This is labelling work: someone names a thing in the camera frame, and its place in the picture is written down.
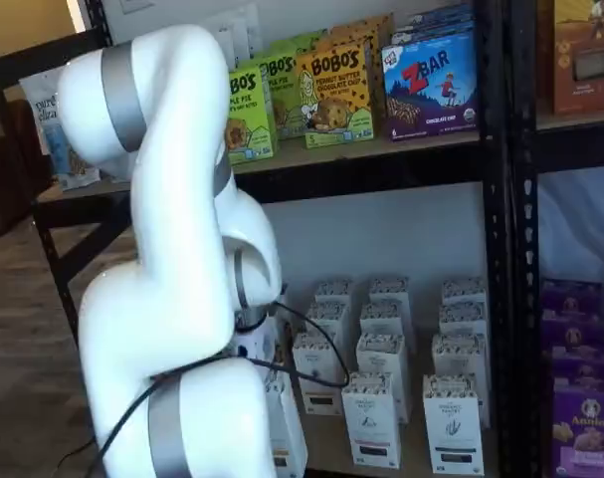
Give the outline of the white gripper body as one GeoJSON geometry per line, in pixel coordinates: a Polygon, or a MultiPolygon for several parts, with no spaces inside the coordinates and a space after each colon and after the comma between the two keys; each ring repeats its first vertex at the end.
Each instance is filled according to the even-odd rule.
{"type": "Polygon", "coordinates": [[[273,319],[265,316],[258,324],[236,330],[234,355],[247,359],[273,359],[277,330],[273,319]]]}

